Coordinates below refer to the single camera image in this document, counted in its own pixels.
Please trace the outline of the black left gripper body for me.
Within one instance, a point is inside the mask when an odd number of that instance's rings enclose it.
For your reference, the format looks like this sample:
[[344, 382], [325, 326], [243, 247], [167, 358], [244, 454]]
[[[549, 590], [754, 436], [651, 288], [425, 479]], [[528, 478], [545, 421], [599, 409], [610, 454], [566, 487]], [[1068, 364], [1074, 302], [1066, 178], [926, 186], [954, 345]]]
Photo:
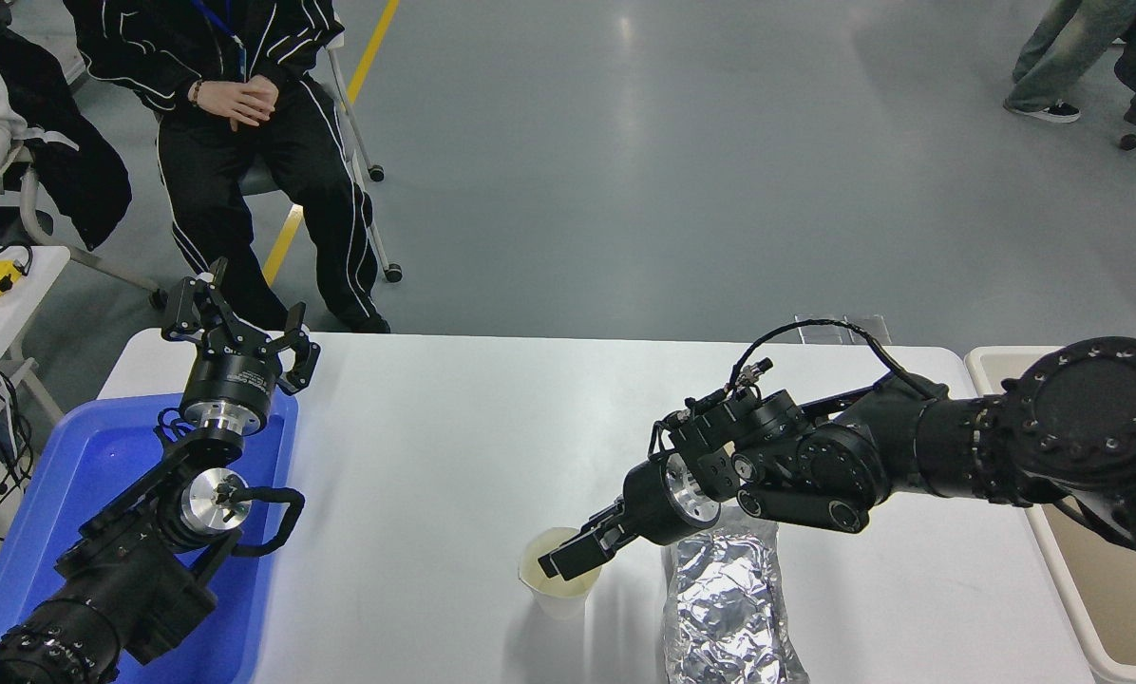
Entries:
[[251, 411], [267, 411], [272, 404], [281, 365], [276, 354], [239, 354], [198, 351], [184, 390], [184, 411], [198, 404], [225, 400]]

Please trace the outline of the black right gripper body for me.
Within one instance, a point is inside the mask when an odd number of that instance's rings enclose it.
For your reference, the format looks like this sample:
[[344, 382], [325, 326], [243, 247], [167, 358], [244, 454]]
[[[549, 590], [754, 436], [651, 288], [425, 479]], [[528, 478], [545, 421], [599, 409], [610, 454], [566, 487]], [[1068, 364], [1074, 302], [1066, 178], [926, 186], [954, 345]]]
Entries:
[[642, 462], [623, 481], [623, 533], [669, 545], [695, 533], [695, 519], [675, 498], [684, 489], [680, 456]]

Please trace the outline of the person's right hand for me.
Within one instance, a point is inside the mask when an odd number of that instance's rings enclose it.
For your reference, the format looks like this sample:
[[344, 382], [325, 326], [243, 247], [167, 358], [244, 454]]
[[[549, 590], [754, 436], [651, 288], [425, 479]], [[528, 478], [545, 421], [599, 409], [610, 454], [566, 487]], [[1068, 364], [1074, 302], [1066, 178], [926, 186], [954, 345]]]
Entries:
[[207, 81], [194, 92], [199, 108], [228, 120], [231, 131], [239, 131], [242, 126], [252, 128], [260, 122], [269, 120], [270, 106], [254, 95], [247, 84]]

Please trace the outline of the person's left hand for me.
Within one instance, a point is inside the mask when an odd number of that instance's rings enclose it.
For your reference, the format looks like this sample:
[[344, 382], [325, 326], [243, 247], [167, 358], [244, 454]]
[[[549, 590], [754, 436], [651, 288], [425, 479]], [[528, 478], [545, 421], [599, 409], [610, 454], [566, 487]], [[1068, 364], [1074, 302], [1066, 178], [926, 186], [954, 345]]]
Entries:
[[264, 75], [254, 75], [250, 81], [241, 86], [239, 97], [239, 112], [245, 120], [267, 122], [275, 111], [278, 100], [279, 89]]

